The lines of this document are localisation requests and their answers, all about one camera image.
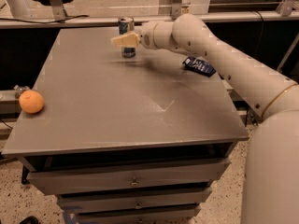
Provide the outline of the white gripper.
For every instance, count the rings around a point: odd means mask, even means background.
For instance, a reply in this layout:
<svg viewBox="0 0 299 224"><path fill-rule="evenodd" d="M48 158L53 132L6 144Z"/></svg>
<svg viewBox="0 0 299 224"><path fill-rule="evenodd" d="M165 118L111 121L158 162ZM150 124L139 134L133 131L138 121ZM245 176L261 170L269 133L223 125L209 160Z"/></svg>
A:
<svg viewBox="0 0 299 224"><path fill-rule="evenodd" d="M149 21L141 26L140 35L134 31L111 38L111 44L118 48L136 48L140 42L146 49L173 49L173 22Z"/></svg>

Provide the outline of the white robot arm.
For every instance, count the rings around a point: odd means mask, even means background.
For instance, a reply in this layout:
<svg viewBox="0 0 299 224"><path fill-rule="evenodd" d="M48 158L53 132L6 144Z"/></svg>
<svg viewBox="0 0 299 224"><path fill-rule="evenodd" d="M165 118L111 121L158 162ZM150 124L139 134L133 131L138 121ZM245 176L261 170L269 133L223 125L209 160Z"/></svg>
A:
<svg viewBox="0 0 299 224"><path fill-rule="evenodd" d="M251 137L241 224L299 224L299 84L218 39L199 18L149 21L111 39L116 47L201 56L263 122Z"/></svg>

